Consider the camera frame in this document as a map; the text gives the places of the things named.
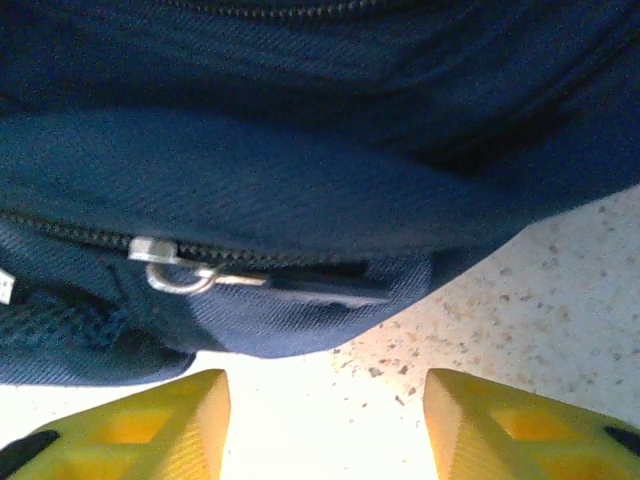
zipper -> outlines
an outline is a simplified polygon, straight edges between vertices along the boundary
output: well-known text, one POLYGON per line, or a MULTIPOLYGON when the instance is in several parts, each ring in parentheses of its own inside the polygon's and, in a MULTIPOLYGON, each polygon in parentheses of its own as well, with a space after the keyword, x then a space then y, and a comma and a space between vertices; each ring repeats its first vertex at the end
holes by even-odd
POLYGON ((233 6, 228 3, 205 2, 191 0, 154 0, 155 3, 166 6, 191 10, 207 15, 243 18, 250 20, 345 20, 347 18, 418 5, 418 0, 342 0, 317 5, 295 5, 282 8, 268 8, 263 6, 233 6))
POLYGON ((149 286, 174 295, 200 294, 215 286, 226 285, 266 289, 290 300, 321 305, 337 303, 347 308, 386 303, 390 298, 387 285, 363 277, 283 270, 286 267, 330 266, 347 262, 330 255, 261 255, 198 243, 79 227, 4 210, 0 210, 0 221, 27 227, 61 240, 106 248, 126 255, 129 260, 144 262, 149 286), (169 275, 170 267, 187 270, 193 280, 186 283, 173 280, 169 275))

terrazzo floor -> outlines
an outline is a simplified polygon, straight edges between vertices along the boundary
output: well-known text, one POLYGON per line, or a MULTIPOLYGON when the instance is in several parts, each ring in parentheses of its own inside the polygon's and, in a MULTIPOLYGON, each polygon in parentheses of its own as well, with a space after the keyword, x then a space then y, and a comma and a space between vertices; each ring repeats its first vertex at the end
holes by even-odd
MULTIPOLYGON (((536 224, 427 299, 330 352, 201 354, 225 368, 235 479, 435 479, 429 368, 463 370, 640 426, 640 187, 536 224)), ((0 386, 0 446, 148 388, 0 386)))

navy blue backpack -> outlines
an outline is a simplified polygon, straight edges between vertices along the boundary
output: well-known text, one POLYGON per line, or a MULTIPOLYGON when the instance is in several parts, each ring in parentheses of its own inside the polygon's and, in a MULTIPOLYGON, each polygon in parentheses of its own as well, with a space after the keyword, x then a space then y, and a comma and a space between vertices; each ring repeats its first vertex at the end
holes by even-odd
POLYGON ((0 382, 331 348, 640 183, 639 10, 0 1, 0 382))

metal zipper pull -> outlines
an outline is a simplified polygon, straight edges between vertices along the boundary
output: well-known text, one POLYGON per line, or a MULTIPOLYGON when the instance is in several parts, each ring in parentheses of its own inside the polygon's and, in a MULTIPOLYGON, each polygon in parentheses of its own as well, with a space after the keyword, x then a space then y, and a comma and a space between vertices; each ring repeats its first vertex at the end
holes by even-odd
POLYGON ((147 282, 151 288, 174 295, 191 295, 209 290, 214 284, 217 270, 209 265, 191 262, 178 256, 178 245, 156 238, 135 237, 129 244, 130 260, 146 262, 147 282), (163 266, 175 265, 193 271, 196 281, 189 284, 167 278, 163 266))
POLYGON ((155 238, 134 238, 129 244, 128 258, 147 262, 147 282, 152 288, 175 295, 203 293, 214 285, 235 285, 269 289, 289 300, 319 305, 337 303, 347 308, 385 303, 390 298, 386 286, 366 279, 235 271, 224 265, 213 267, 181 258, 177 244, 155 238), (167 265, 187 268, 197 280, 189 284, 177 283, 167 278, 164 270, 167 265))
POLYGON ((203 293, 214 285, 242 285, 262 287, 269 281, 267 275, 223 272, 222 265, 212 267, 206 263, 186 260, 178 255, 178 245, 167 240, 136 237, 129 244, 130 260, 146 262, 147 282, 155 290, 174 295, 203 293), (167 278, 164 266, 175 265, 191 270, 197 280, 182 284, 167 278))

metal ring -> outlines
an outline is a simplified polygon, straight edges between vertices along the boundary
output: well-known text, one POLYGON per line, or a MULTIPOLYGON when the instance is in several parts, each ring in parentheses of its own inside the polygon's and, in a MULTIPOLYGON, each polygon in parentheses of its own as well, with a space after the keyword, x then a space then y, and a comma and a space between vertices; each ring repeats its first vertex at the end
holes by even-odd
POLYGON ((176 283, 164 274, 164 268, 157 263, 149 263, 146 268, 147 282, 151 288, 173 295, 193 295, 209 290, 216 281, 215 275, 202 277, 190 284, 176 283))

